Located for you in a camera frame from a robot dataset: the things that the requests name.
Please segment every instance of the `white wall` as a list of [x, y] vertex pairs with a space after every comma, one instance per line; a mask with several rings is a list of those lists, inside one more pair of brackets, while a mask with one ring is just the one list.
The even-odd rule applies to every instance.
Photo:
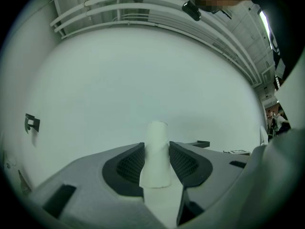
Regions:
[[61, 41], [50, 27], [57, 17], [51, 0], [32, 0], [7, 36], [0, 58], [0, 132], [11, 162], [23, 169], [21, 133], [24, 131], [26, 95], [37, 70]]
[[23, 112], [40, 118], [41, 128], [28, 135], [19, 121], [16, 135], [34, 186], [79, 157], [144, 141], [151, 120], [168, 123], [170, 140], [210, 141], [217, 151], [252, 151], [264, 124], [256, 94], [227, 61], [150, 28], [64, 41], [29, 93]]

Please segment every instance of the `white cylinder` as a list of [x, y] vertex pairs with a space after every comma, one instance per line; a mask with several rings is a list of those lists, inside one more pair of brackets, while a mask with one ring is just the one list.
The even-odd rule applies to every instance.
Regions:
[[169, 159], [167, 124], [150, 122], [145, 142], [145, 164], [141, 172], [140, 186], [146, 188], [169, 187], [171, 165]]

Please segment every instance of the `ceiling light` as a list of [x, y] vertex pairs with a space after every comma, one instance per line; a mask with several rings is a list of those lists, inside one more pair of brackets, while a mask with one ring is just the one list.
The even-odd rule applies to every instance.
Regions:
[[263, 11], [261, 11], [259, 13], [259, 16], [261, 17], [261, 19], [263, 21], [263, 24], [264, 24], [264, 27], [265, 27], [265, 30], [267, 32], [270, 48], [273, 49], [272, 45], [271, 45], [271, 40], [270, 40], [270, 30], [269, 30], [269, 25], [268, 25], [267, 17], [263, 13]]

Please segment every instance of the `black mesh grille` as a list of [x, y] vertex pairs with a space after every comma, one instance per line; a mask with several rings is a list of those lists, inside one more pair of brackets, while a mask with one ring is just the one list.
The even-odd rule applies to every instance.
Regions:
[[194, 173], [199, 166], [194, 158], [173, 146], [170, 146], [170, 161], [179, 180]]
[[144, 148], [140, 148], [122, 159], [116, 168], [117, 173], [132, 183], [139, 184], [140, 173], [144, 166]]

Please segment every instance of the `pipe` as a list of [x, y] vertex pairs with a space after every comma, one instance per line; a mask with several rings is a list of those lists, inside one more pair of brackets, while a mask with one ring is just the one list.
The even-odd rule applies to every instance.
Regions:
[[152, 23], [152, 22], [146, 22], [146, 21], [113, 21], [113, 22], [106, 22], [106, 23], [101, 23], [101, 24], [97, 24], [97, 25], [92, 25], [92, 26], [88, 26], [88, 27], [85, 27], [85, 28], [82, 28], [82, 29], [79, 29], [77, 31], [74, 31], [74, 32], [71, 32], [67, 35], [65, 35], [64, 37], [62, 37], [61, 39], [65, 39], [69, 36], [72, 36], [74, 34], [77, 34], [79, 32], [82, 32], [82, 31], [86, 31], [86, 30], [90, 30], [90, 29], [95, 29], [95, 28], [98, 28], [98, 27], [104, 27], [104, 26], [112, 26], [112, 25], [123, 25], [123, 24], [138, 24], [138, 25], [147, 25], [147, 26], [153, 26], [153, 27], [159, 27], [159, 28], [163, 28], [163, 29], [167, 29], [167, 30], [170, 30], [170, 31], [174, 31], [174, 32], [177, 32], [177, 33], [180, 33], [182, 35], [185, 35], [185, 36], [188, 36], [190, 38], [193, 38], [199, 42], [201, 42], [202, 44], [205, 44], [207, 45], [208, 47], [214, 49], [215, 51], [217, 51], [218, 53], [220, 53], [221, 55], [223, 55], [225, 58], [227, 58], [228, 60], [230, 60], [234, 65], [236, 65], [238, 67], [238, 69], [240, 71], [242, 71], [249, 79], [249, 81], [254, 84], [252, 78], [250, 77], [250, 75], [238, 64], [236, 63], [233, 59], [231, 59], [228, 55], [226, 55], [224, 52], [222, 52], [221, 50], [219, 50], [218, 48], [214, 47], [213, 45], [211, 45], [210, 43], [190, 34], [190, 33], [187, 33], [187, 32], [184, 32], [180, 29], [176, 29], [176, 28], [173, 28], [173, 27], [170, 27], [170, 26], [166, 26], [166, 25], [161, 25], [161, 24], [156, 24], [156, 23]]
[[117, 16], [118, 16], [118, 21], [120, 21], [120, 20], [121, 20], [121, 17], [122, 17], [122, 15], [121, 15], [121, 10], [117, 10], [116, 12], [117, 12]]
[[61, 30], [59, 31], [59, 33], [62, 37], [65, 35]]
[[[124, 19], [139, 19], [139, 18], [145, 18], [148, 17], [148, 19], [154, 19], [154, 20], [159, 20], [161, 23], [164, 22], [164, 17], [161, 15], [157, 15], [157, 14], [140, 14], [140, 13], [129, 13], [129, 14], [124, 14], [122, 16], [122, 18]], [[175, 19], [172, 18], [166, 18], [167, 22], [172, 22], [172, 23], [176, 23], [179, 24], [180, 26], [183, 26], [187, 29], [187, 31], [193, 30], [196, 33], [202, 34], [205, 37], [208, 37], [209, 39], [211, 39], [212, 41], [214, 41], [214, 43], [216, 43], [218, 46], [222, 47], [223, 49], [225, 49], [224, 45], [222, 45], [219, 41], [217, 41], [214, 37], [210, 36], [209, 34], [204, 33], [203, 31], [199, 30], [198, 28], [191, 26], [187, 23], [184, 23], [182, 21], [177, 21]]]
[[[168, 8], [168, 7], [164, 7], [164, 6], [160, 6], [160, 5], [154, 5], [154, 4], [122, 3], [122, 4], [114, 4], [114, 5], [104, 6], [104, 7], [101, 7], [101, 8], [96, 8], [96, 9], [87, 11], [85, 13], [82, 13], [82, 14], [80, 14], [80, 15], [78, 15], [78, 16], [76, 16], [76, 17], [74, 17], [74, 18], [72, 18], [72, 19], [70, 19], [68, 21], [66, 21], [65, 23], [60, 25], [58, 28], [56, 28], [54, 31], [58, 32], [62, 28], [72, 24], [75, 21], [83, 19], [83, 18], [85, 18], [87, 16], [92, 16], [92, 15], [95, 15], [95, 14], [98, 14], [98, 13], [101, 13], [101, 12], [110, 11], [110, 10], [117, 10], [117, 9], [147, 9], [147, 10], [155, 10], [155, 11], [159, 11], [159, 12], [173, 14], [173, 15], [176, 15], [178, 17], [184, 18], [186, 20], [193, 21], [192, 18], [190, 18], [183, 11], [179, 11], [179, 10], [176, 10], [176, 9], [172, 9], [172, 8]], [[209, 32], [214, 34], [216, 37], [220, 38], [229, 48], [231, 48], [234, 51], [234, 53], [236, 53], [237, 56], [241, 59], [241, 61], [245, 64], [245, 66], [248, 68], [248, 70], [250, 71], [252, 77], [255, 78], [255, 75], [254, 75], [253, 71], [251, 70], [249, 64], [246, 62], [246, 60], [241, 55], [241, 53], [220, 32], [218, 32], [212, 26], [206, 24], [203, 21], [198, 21], [197, 24], [199, 24], [203, 28], [207, 29]]]
[[56, 23], [58, 23], [59, 21], [61, 21], [65, 17], [69, 16], [70, 14], [73, 14], [73, 13], [77, 12], [78, 10], [83, 9], [84, 7], [85, 7], [84, 3], [81, 3], [81, 4], [73, 7], [72, 9], [69, 9], [68, 11], [64, 12], [62, 15], [58, 16], [55, 20], [53, 20], [50, 23], [50, 26], [54, 26]]
[[[84, 3], [85, 6], [91, 6], [93, 4], [96, 3], [100, 3], [100, 2], [106, 2], [106, 1], [110, 1], [110, 0], [89, 0], [86, 1]], [[182, 6], [182, 4], [185, 2], [184, 0], [161, 0], [161, 1], [166, 1], [168, 3], [171, 4], [175, 4], [178, 6]], [[214, 23], [218, 28], [220, 28], [223, 32], [225, 32], [231, 40], [233, 40], [233, 42], [241, 49], [241, 51], [243, 52], [243, 54], [246, 56], [246, 58], [249, 60], [250, 64], [252, 65], [252, 67], [254, 68], [254, 71], [256, 73], [256, 76], [254, 75], [252, 69], [250, 68], [249, 64], [245, 61], [245, 59], [241, 56], [240, 53], [236, 53], [236, 51], [234, 50], [234, 52], [238, 55], [238, 57], [243, 61], [243, 63], [245, 64], [245, 66], [248, 68], [248, 70], [250, 71], [251, 75], [256, 78], [260, 83], [262, 83], [262, 79], [260, 74], [258, 73], [258, 70], [254, 64], [254, 62], [252, 61], [250, 55], [248, 54], [248, 52], [245, 50], [245, 48], [242, 46], [242, 44], [237, 40], [237, 38], [225, 27], [223, 26], [218, 20], [216, 20], [215, 18], [213, 18], [211, 15], [209, 15], [207, 12], [202, 11], [202, 17], [205, 17], [206, 19], [208, 19], [209, 21], [211, 21], [212, 23]]]

